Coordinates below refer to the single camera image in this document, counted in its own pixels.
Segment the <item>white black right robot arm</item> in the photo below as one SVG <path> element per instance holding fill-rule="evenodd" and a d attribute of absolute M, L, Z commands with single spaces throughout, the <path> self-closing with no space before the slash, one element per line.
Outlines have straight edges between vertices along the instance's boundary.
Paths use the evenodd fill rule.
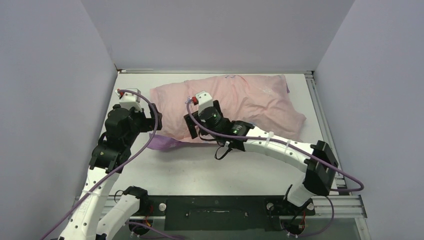
<path fill-rule="evenodd" d="M 230 121 L 223 117 L 216 100 L 202 113 L 192 112 L 191 104 L 192 100 L 186 103 L 184 120 L 193 139 L 211 135 L 211 140 L 226 148 L 227 153 L 239 150 L 262 154 L 291 165 L 302 173 L 302 178 L 289 186 L 282 201 L 287 213 L 295 214 L 313 196 L 326 197 L 331 192 L 338 162 L 326 142 L 292 141 L 244 121 Z"/>

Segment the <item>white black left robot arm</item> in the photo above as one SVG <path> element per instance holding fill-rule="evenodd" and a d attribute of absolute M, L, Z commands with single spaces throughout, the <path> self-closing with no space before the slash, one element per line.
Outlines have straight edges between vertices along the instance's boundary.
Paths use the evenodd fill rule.
<path fill-rule="evenodd" d="M 60 240 L 105 240 L 113 237 L 131 214 L 143 215 L 148 211 L 147 191 L 130 186 L 124 200 L 113 210 L 111 221 L 101 218 L 112 187 L 131 157 L 131 147 L 141 133 L 161 130 L 162 114 L 153 103 L 148 104 L 146 117 L 139 103 L 118 103 L 112 107 L 104 122 L 89 161 L 85 185 L 77 203 L 66 218 L 69 220 L 59 234 Z"/>

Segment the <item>purple pink printed pillowcase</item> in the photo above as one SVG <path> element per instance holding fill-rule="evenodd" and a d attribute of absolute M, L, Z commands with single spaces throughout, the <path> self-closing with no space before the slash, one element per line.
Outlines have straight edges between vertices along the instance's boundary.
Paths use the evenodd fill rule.
<path fill-rule="evenodd" d="M 219 102 L 223 116 L 231 121 L 248 122 L 280 137 L 301 140 L 306 117 L 295 110 L 285 75 L 221 75 L 150 90 L 150 101 L 162 114 L 162 129 L 156 132 L 149 149 L 161 151 L 202 142 L 191 138 L 184 120 L 187 101 L 202 91 Z"/>

